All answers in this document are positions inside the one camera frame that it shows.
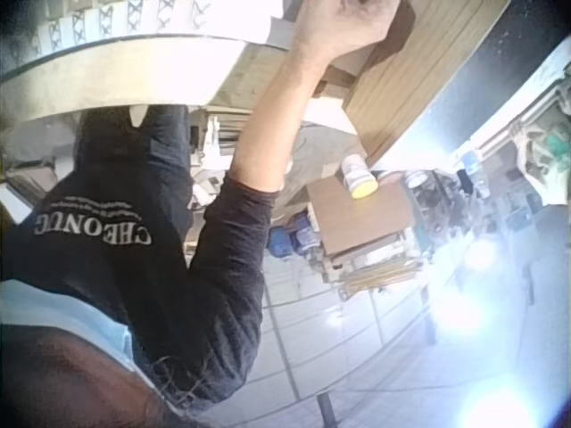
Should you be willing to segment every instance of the black surface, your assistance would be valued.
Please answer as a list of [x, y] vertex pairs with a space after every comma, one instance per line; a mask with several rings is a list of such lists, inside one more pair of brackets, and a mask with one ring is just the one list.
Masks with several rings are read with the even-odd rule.
[[511, 0], [488, 37], [394, 147], [453, 152], [569, 34], [569, 0]]

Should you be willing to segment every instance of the yellow lid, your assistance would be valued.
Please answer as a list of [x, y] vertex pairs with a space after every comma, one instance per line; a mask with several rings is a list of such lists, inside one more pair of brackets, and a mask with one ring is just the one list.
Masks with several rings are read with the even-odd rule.
[[351, 197], [353, 199], [365, 198], [375, 192], [376, 189], [378, 189], [378, 182], [376, 180], [369, 180], [355, 187], [351, 192]]

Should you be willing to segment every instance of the black sleeve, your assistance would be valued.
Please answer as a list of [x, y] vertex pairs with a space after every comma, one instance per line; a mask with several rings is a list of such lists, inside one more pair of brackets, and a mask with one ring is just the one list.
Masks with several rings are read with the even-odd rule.
[[276, 193], [226, 178], [205, 211], [205, 226], [188, 270], [193, 319], [186, 369], [195, 373], [195, 405], [228, 398], [246, 380], [260, 343], [261, 263]]

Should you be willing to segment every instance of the person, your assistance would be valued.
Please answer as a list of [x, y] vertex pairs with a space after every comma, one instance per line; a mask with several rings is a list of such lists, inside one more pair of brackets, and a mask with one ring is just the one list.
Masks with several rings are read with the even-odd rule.
[[5, 237], [10, 426], [202, 426], [260, 341], [270, 212], [306, 105], [336, 57], [386, 37], [398, 0], [307, 0], [240, 136], [190, 268], [183, 106], [85, 113], [74, 171]]

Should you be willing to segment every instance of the hand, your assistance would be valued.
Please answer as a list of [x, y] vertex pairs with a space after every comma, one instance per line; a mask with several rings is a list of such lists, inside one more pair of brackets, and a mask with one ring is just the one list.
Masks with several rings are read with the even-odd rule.
[[327, 63], [383, 40], [401, 0], [305, 0], [293, 50]]

